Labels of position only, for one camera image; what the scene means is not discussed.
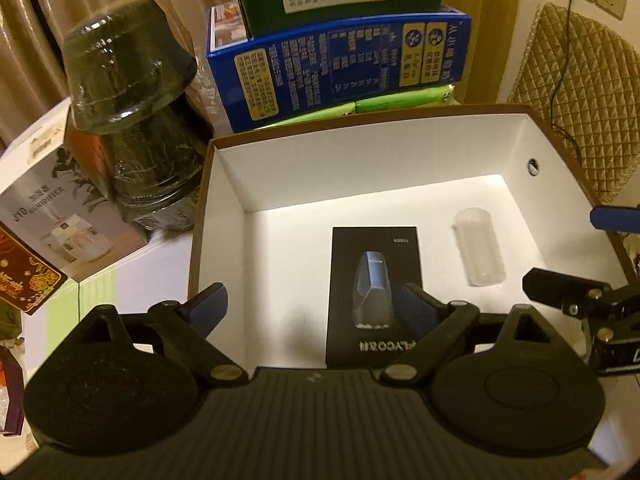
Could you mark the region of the clear plastic cup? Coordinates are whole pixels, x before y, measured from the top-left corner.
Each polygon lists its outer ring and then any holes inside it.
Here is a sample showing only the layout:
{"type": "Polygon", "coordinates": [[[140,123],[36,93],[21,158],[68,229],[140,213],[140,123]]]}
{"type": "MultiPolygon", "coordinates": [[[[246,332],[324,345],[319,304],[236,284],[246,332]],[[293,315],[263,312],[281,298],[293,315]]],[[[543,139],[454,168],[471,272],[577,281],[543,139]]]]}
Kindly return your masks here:
{"type": "Polygon", "coordinates": [[[498,285],[506,280],[491,214],[482,208],[466,208],[454,216],[454,236],[466,279],[473,287],[498,285]]]}

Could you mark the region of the blue milk carton box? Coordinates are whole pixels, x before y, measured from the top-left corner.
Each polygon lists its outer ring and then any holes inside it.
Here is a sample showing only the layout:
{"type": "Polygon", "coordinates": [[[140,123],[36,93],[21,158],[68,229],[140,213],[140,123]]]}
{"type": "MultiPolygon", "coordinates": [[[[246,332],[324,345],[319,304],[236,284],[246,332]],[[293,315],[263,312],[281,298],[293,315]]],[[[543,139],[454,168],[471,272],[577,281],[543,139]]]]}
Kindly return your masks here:
{"type": "Polygon", "coordinates": [[[209,15],[207,61],[233,132],[377,98],[455,84],[472,18],[436,12],[345,18],[247,35],[237,6],[209,15]]]}

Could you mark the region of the dark green glass jar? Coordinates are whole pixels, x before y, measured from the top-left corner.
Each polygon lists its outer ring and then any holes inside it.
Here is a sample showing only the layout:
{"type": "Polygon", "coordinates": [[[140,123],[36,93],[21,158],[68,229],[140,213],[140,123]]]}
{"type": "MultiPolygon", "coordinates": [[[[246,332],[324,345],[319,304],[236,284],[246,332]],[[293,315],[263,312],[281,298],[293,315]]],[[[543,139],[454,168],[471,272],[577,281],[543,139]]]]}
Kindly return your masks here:
{"type": "Polygon", "coordinates": [[[198,61],[169,0],[116,0],[65,36],[70,150],[122,220],[194,225],[213,127],[192,82],[198,61]]]}

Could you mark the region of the quilted beige chair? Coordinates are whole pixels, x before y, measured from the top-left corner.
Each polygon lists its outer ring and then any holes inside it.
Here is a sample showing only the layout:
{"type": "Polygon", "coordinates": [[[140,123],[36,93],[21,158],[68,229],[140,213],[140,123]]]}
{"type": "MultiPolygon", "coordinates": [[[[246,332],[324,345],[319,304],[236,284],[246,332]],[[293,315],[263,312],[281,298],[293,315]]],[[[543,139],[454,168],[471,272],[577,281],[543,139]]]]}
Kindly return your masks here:
{"type": "Polygon", "coordinates": [[[547,2],[508,96],[544,118],[610,204],[639,169],[639,52],[613,29],[547,2]]]}

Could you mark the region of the black Flyco shaver box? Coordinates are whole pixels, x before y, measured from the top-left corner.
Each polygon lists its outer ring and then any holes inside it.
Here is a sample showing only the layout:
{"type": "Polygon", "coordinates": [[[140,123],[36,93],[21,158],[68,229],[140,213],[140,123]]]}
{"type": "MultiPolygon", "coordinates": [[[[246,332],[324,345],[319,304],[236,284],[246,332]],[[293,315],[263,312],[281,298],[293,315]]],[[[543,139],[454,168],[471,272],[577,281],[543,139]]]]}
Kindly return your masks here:
{"type": "Polygon", "coordinates": [[[381,368],[416,343],[416,332],[401,317],[409,283],[422,283],[414,226],[333,229],[327,367],[381,368]]]}

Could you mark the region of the red greeting card box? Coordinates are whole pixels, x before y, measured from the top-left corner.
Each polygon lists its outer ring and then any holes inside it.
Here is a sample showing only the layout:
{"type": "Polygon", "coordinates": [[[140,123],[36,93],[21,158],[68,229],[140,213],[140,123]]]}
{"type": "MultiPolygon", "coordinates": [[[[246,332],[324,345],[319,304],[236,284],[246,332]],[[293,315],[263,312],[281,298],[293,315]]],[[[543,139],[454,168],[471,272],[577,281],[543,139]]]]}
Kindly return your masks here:
{"type": "Polygon", "coordinates": [[[33,315],[67,280],[67,276],[9,228],[1,225],[1,300],[22,313],[33,315]]]}

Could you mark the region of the brown cardboard box white inside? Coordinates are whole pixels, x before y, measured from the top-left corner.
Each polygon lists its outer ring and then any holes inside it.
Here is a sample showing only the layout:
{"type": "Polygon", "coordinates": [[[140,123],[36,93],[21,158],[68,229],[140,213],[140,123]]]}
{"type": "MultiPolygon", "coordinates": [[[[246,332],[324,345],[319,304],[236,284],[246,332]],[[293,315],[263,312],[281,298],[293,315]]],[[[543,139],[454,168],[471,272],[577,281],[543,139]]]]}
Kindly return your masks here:
{"type": "Polygon", "coordinates": [[[618,237],[589,220],[597,197],[554,132],[524,105],[394,110],[239,133],[207,149],[189,290],[224,284],[210,342],[248,370],[324,363],[332,231],[414,226],[433,296],[506,312],[541,266],[613,286],[634,280],[618,237]],[[473,287],[454,236],[491,214],[506,280],[473,287]]]}

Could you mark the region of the green packaged item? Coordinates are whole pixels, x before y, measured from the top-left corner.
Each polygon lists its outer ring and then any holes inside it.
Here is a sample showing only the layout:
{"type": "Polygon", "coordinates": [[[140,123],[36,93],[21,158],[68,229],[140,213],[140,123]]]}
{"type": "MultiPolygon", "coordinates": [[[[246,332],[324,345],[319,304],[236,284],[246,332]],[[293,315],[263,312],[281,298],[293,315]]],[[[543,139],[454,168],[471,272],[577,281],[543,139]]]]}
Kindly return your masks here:
{"type": "Polygon", "coordinates": [[[264,126],[264,129],[364,113],[385,112],[386,110],[406,110],[407,108],[449,105],[452,102],[454,102],[454,85],[444,84],[438,87],[396,92],[332,106],[324,110],[316,110],[315,112],[274,122],[264,126]]]}

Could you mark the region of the white humidifier box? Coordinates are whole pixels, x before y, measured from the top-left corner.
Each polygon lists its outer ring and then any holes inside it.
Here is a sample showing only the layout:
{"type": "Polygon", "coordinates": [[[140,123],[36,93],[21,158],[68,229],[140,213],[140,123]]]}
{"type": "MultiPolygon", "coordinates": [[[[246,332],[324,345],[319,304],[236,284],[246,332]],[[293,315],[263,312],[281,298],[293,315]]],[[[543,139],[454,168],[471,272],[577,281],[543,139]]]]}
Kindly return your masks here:
{"type": "Polygon", "coordinates": [[[1,222],[38,255],[82,281],[144,247],[64,146],[64,99],[1,155],[1,222]]]}

